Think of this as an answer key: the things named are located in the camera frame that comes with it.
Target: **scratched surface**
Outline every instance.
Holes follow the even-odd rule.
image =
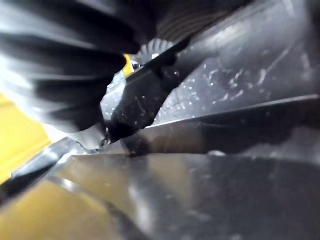
[[[191,41],[170,71],[172,79],[176,75],[184,81],[167,97],[154,123],[317,99],[320,22],[311,2],[257,1]],[[124,87],[120,84],[103,99],[107,119]],[[138,95],[136,112],[148,113],[144,102],[158,96]]]

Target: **metal plate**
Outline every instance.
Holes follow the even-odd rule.
[[[316,240],[319,184],[318,165],[290,161],[71,156],[2,208],[0,238]]]

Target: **black plastic part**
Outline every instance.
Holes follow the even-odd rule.
[[[4,0],[0,22],[4,93],[66,133],[101,122],[100,101],[123,54],[137,53],[155,33],[143,4],[114,0]]]

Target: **yellow surface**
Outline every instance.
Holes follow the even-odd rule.
[[[42,126],[0,94],[0,183],[49,144]]]
[[[130,57],[128,55],[124,55],[125,57],[125,60],[126,60],[126,64],[123,68],[123,74],[125,76],[128,76],[129,74],[133,73],[134,72],[134,68],[132,67],[132,64],[131,64],[131,61],[130,61]]]

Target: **yellow part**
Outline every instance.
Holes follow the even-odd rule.
[[[0,94],[0,183],[50,141],[42,126]]]
[[[124,68],[122,69],[122,71],[123,71],[124,76],[128,76],[129,74],[132,74],[134,72],[134,68],[132,67],[130,57],[127,54],[125,54],[124,57],[126,60],[126,64],[125,64]]]

